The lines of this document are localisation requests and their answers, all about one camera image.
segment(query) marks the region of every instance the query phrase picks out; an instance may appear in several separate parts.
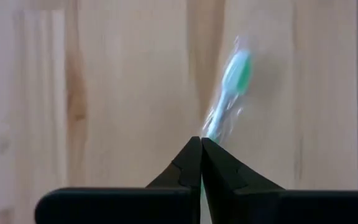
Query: wooden background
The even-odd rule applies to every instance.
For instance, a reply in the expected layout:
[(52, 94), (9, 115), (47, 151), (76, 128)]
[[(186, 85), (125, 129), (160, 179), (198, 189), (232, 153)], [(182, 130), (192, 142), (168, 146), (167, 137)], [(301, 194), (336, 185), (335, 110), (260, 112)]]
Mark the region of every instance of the wooden background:
[(147, 185), (237, 36), (254, 78), (224, 147), (289, 189), (358, 188), (356, 0), (0, 0), (0, 223), (57, 187)]

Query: wooden surface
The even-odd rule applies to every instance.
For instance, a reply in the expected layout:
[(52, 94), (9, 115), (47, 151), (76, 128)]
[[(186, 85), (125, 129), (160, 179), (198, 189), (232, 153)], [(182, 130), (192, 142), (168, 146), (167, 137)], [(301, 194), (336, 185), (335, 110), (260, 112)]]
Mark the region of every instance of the wooden surface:
[(224, 147), (286, 188), (356, 189), (357, 7), (1, 0), (0, 223), (57, 187), (148, 184), (199, 135), (238, 35), (254, 77)]

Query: toothbrush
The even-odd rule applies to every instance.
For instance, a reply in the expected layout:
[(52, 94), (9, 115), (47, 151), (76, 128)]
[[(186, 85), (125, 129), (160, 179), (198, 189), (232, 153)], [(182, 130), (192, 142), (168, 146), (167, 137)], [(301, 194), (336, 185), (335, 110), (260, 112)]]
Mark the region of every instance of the toothbrush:
[(250, 52), (246, 50), (238, 51), (225, 69), (221, 83), (221, 96), (212, 115), (212, 120), (208, 126), (206, 137), (218, 143), (219, 125), (227, 113), (226, 106), (230, 99), (245, 94), (251, 78)]

